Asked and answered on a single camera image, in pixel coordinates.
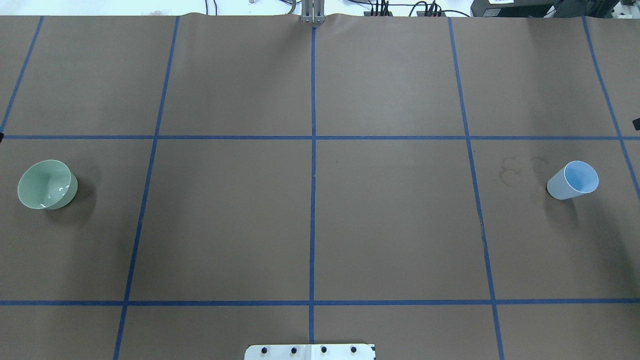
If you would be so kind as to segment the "black box with label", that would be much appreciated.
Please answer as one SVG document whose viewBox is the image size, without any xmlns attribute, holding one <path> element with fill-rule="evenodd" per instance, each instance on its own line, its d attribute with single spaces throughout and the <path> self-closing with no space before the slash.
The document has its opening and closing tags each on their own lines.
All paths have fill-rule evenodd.
<svg viewBox="0 0 640 360">
<path fill-rule="evenodd" d="M 544 18 L 555 0 L 474 0 L 474 18 Z"/>
</svg>

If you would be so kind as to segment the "aluminium frame post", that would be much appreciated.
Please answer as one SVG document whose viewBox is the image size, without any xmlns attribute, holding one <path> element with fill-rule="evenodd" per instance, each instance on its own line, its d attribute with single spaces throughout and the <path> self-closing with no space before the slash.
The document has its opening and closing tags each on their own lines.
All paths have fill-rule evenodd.
<svg viewBox="0 0 640 360">
<path fill-rule="evenodd" d="M 304 24 L 322 24 L 325 22 L 324 0 L 300 0 L 301 22 Z"/>
</svg>

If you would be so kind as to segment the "white central pedestal column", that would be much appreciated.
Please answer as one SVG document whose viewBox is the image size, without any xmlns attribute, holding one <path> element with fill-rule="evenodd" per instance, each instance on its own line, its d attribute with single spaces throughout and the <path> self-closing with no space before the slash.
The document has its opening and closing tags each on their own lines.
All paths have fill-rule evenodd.
<svg viewBox="0 0 640 360">
<path fill-rule="evenodd" d="M 365 343 L 254 344 L 245 360 L 375 360 L 375 346 Z"/>
</svg>

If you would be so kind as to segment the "light green bowl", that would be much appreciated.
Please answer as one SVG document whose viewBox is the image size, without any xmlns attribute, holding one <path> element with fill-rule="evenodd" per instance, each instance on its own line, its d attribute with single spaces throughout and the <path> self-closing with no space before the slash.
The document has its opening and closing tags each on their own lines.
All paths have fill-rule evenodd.
<svg viewBox="0 0 640 360">
<path fill-rule="evenodd" d="M 64 162 L 48 159 L 30 166 L 18 185 L 19 201 L 34 210 L 58 210 L 77 194 L 78 180 Z"/>
</svg>

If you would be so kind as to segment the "black orange usb hub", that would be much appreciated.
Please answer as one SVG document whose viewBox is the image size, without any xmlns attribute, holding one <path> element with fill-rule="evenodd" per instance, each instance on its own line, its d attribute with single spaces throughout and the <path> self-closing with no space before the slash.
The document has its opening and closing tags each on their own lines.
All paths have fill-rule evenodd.
<svg viewBox="0 0 640 360">
<path fill-rule="evenodd" d="M 359 4 L 365 7 L 364 16 L 391 17 L 393 9 L 400 9 L 400 7 L 409 9 L 408 17 L 441 18 L 446 16 L 445 9 L 436 0 L 419 0 L 413 4 L 391 3 L 390 0 L 366 0 Z"/>
</svg>

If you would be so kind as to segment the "light blue plastic cup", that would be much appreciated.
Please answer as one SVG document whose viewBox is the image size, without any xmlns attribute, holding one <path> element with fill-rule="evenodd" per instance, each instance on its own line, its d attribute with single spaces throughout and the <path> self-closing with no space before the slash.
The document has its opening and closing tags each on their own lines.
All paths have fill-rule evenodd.
<svg viewBox="0 0 640 360">
<path fill-rule="evenodd" d="M 558 200 L 573 199 L 594 192 L 600 178 L 594 167 L 583 161 L 570 161 L 546 183 L 546 191 Z"/>
</svg>

